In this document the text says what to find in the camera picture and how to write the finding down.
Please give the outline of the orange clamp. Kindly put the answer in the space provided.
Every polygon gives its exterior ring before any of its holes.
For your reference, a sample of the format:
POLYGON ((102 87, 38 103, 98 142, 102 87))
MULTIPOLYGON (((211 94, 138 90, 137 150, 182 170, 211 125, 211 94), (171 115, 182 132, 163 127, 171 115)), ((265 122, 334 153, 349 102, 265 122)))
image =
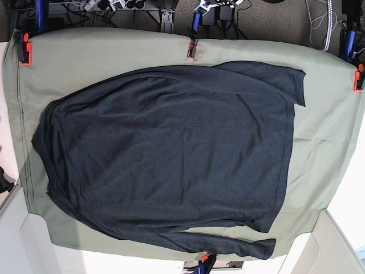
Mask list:
POLYGON ((197 45, 198 45, 198 26, 199 26, 199 21, 200 21, 200 13, 199 12, 195 12, 194 16, 193 16, 193 21, 192 21, 192 27, 191 27, 191 43, 189 45, 189 49, 188 49, 188 53, 187 53, 187 58, 188 59, 195 59, 196 57, 196 52, 197 52, 197 45))
POLYGON ((196 266, 193 270, 193 274, 210 274, 213 269, 214 264, 216 263, 217 255, 206 254, 204 255, 198 266, 196 266))
POLYGON ((354 76, 353 90, 355 92, 362 92, 364 90, 364 85, 365 85, 364 77, 365 77, 364 65, 359 64, 358 69, 355 72, 355 76, 354 76))
POLYGON ((29 34, 18 32, 16 33, 15 41, 20 64, 22 66, 31 65, 31 42, 29 41, 29 34))

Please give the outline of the top middle orange clamp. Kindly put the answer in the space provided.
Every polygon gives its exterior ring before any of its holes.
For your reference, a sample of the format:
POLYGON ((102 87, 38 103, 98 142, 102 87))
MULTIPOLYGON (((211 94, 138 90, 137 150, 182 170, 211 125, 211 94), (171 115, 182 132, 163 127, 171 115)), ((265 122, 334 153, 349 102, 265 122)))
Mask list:
POLYGON ((195 12, 194 16, 193 16, 193 21, 192 21, 192 27, 191 27, 191 43, 189 45, 189 49, 188 49, 188 53, 187 53, 187 58, 188 59, 195 59, 196 57, 196 52, 197 52, 197 45, 198 45, 198 26, 199 26, 199 21, 200 21, 200 13, 199 12, 195 12))

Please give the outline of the right orange clamp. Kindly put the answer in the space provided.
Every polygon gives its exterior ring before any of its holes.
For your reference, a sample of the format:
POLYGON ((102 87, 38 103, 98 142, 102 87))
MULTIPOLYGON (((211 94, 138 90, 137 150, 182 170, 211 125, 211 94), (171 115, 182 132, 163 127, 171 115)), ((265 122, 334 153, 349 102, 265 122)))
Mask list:
POLYGON ((364 90, 364 85, 365 85, 364 77, 365 77, 364 65, 359 64, 358 69, 355 72, 355 76, 354 76, 353 90, 355 92, 362 92, 364 90))

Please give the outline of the bottom orange clamp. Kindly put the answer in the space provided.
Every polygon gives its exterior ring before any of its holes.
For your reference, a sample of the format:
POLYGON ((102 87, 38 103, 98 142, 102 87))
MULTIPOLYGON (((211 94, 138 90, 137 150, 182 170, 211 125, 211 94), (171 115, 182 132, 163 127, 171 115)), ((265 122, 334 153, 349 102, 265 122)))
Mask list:
POLYGON ((216 263, 217 255, 206 254, 204 255, 198 266, 196 266, 193 270, 193 274, 210 274, 213 269, 214 264, 216 263))

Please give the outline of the white power strip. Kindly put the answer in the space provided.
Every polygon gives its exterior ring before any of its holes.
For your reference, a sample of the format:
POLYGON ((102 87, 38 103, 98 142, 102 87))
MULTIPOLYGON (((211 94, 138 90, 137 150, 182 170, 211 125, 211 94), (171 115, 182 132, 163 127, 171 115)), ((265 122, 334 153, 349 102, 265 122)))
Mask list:
POLYGON ((92 12, 97 7, 97 2, 95 0, 89 1, 72 1, 72 4, 79 8, 81 11, 92 12))

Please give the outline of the top left orange clamp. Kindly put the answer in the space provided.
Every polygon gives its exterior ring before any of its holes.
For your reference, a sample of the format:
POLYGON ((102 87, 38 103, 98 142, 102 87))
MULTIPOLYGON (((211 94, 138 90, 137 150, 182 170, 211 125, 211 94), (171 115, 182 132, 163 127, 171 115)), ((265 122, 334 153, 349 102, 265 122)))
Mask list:
POLYGON ((31 42, 29 41, 29 34, 18 32, 16 33, 15 41, 20 64, 22 66, 31 65, 31 42))

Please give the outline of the grey metal table bracket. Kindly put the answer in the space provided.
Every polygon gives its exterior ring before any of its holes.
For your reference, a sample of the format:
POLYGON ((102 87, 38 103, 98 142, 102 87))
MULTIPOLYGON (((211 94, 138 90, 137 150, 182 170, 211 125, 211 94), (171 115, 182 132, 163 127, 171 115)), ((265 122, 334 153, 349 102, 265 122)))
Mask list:
POLYGON ((162 33, 173 34, 174 32, 174 10, 161 10, 160 31, 162 33))

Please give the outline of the dark navy long-sleeve shirt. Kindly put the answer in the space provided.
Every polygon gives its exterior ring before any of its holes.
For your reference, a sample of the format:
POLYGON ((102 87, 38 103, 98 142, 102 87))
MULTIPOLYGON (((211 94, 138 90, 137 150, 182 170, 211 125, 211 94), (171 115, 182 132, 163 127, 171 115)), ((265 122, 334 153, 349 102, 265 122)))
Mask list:
POLYGON ((131 71, 44 110, 32 139, 47 193, 119 240, 268 259, 247 242, 192 228, 269 232, 286 194, 305 72, 234 61, 131 71))

